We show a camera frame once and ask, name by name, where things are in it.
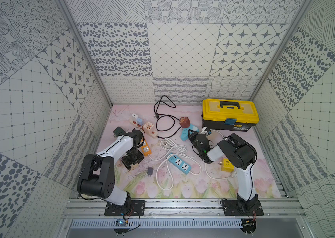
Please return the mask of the orange power strip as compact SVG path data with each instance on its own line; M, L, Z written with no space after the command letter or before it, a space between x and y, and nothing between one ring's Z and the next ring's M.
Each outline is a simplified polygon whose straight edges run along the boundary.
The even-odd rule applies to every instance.
M149 155L152 154L151 149L150 149L150 147L149 147L149 145L148 145L148 143L147 143L146 140L143 142L142 146L140 147L140 151L142 152L142 154L145 157L147 157L147 156L149 156Z

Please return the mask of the dark grey plug adapter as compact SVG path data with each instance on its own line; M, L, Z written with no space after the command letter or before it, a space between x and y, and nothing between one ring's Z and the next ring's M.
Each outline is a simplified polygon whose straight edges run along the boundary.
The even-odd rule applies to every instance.
M153 175L153 172L154 172L154 170L153 170L152 167L149 167L149 168L147 169L147 175L148 175L148 176L152 176L152 175Z

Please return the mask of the dark red cube socket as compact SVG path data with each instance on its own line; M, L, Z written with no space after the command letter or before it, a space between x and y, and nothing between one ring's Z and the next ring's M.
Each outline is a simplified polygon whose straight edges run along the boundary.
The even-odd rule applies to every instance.
M191 122L188 117L181 117L179 120L179 124L183 129L185 129L190 127Z

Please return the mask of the blue power strip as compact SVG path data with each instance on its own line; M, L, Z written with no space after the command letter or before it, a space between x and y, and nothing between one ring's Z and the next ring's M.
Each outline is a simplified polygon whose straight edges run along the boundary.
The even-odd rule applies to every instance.
M168 161L172 163L177 169L179 169L184 174L189 174L191 171L191 166L184 162L178 155L169 154Z

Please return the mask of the green dragon cube socket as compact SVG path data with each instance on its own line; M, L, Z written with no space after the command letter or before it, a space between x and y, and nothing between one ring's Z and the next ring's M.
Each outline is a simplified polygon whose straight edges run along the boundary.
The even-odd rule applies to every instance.
M121 127L117 127L116 129L113 130L114 138L117 138L119 136L124 136L125 131Z

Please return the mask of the pink deer cube socket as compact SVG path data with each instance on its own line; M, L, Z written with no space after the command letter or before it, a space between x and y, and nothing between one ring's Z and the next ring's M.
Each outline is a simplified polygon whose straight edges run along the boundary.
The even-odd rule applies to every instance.
M145 132L147 133L151 133L154 131L154 124L151 123L151 122L146 122L144 125L143 125L143 129Z

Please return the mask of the yellow plug adapter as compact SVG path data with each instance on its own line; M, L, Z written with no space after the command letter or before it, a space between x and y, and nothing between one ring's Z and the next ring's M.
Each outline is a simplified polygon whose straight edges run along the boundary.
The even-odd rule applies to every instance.
M219 165L223 172L232 173L234 171L234 166L227 158L223 158L222 161L219 162Z

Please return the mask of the light blue USB charger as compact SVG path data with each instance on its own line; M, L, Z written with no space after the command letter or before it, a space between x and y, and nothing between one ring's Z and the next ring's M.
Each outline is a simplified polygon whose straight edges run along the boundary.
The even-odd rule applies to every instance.
M137 125L139 125L139 126L143 126L143 124L144 124L142 118L138 118L138 119L136 120L136 122L137 122Z

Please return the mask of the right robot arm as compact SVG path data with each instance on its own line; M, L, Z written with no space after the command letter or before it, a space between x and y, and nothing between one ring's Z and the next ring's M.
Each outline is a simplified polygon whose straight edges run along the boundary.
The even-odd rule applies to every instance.
M198 133L188 130L188 139L204 163L211 164L223 157L230 161L238 179L238 208L245 213L251 210L259 201L253 182L253 168L257 160L255 148L235 133L224 137L214 147L210 146L207 131Z

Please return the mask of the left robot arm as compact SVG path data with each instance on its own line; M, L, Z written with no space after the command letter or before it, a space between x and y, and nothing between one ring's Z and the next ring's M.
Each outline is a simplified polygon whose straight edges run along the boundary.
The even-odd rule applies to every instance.
M120 160L130 170L133 165L141 163L144 155L139 148L145 142L145 135L140 129L126 132L120 127L114 130L114 134L117 138L108 148L84 157L77 191L80 195L100 198L127 211L131 206L131 196L115 185L115 164Z

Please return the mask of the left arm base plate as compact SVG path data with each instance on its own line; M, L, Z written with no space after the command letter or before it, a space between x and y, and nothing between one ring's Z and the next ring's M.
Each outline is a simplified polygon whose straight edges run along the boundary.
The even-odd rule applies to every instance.
M144 216L145 200L129 200L124 205L107 203L105 216Z

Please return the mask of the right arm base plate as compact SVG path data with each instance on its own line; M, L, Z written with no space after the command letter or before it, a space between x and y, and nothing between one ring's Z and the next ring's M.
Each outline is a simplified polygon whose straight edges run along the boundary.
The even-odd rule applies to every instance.
M250 200L246 203L241 200L222 199L220 205L225 216L263 216L264 211L259 200Z

